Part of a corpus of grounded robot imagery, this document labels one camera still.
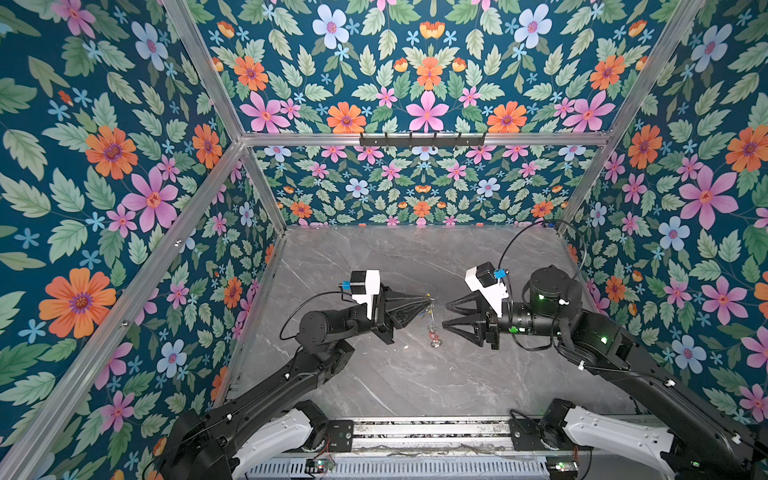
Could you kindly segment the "large black yellow keyring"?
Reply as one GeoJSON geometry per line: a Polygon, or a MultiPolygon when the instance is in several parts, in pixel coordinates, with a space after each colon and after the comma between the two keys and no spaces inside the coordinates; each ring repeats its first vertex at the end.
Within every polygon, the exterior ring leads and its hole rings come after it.
{"type": "Polygon", "coordinates": [[[436,325],[435,316],[434,316],[435,301],[430,295],[427,295],[427,299],[429,300],[429,304],[425,308],[423,315],[427,320],[427,331],[428,331],[430,346],[432,348],[439,348],[442,344],[442,340],[437,331],[437,325],[436,325]]]}

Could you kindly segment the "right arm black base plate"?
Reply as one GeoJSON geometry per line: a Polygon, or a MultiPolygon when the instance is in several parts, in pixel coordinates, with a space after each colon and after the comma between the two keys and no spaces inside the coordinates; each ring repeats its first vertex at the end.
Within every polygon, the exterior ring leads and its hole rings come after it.
{"type": "Polygon", "coordinates": [[[516,410],[510,411],[508,421],[510,439],[516,451],[575,451],[591,452],[590,446],[582,446],[571,441],[565,433],[558,428],[545,424],[541,425],[538,419],[533,419],[516,410]]]}

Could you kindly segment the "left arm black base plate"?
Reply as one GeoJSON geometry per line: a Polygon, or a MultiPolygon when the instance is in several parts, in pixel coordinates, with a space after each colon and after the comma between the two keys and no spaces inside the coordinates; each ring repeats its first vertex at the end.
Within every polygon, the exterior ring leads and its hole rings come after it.
{"type": "Polygon", "coordinates": [[[348,453],[352,451],[355,423],[352,420],[329,420],[313,426],[310,435],[300,447],[304,452],[329,451],[348,453]]]}

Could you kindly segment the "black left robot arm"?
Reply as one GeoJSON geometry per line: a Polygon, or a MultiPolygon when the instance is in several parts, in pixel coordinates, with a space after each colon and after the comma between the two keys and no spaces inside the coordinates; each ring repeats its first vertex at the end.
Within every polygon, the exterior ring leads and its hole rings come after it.
{"type": "Polygon", "coordinates": [[[307,394],[346,367],[354,353],[350,339],[373,334],[390,345],[395,330],[432,305],[429,296],[383,286],[346,309],[305,313],[293,337],[298,343],[294,356],[207,414],[181,414],[152,463],[152,474],[158,479],[240,479],[285,451],[325,447],[329,420],[307,394]]]}

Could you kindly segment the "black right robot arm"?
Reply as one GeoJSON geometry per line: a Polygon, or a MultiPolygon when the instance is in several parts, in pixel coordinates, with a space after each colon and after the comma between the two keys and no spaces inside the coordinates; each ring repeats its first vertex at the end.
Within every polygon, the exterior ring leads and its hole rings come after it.
{"type": "Polygon", "coordinates": [[[670,374],[626,328],[582,307],[582,285],[554,265],[534,271],[513,300],[507,273],[489,262],[466,272],[469,294],[447,304],[444,330],[497,350],[504,334],[540,336],[579,370],[616,385],[660,421],[644,427],[553,400],[551,435],[651,467],[669,479],[764,479],[767,430],[718,411],[670,374]]]}

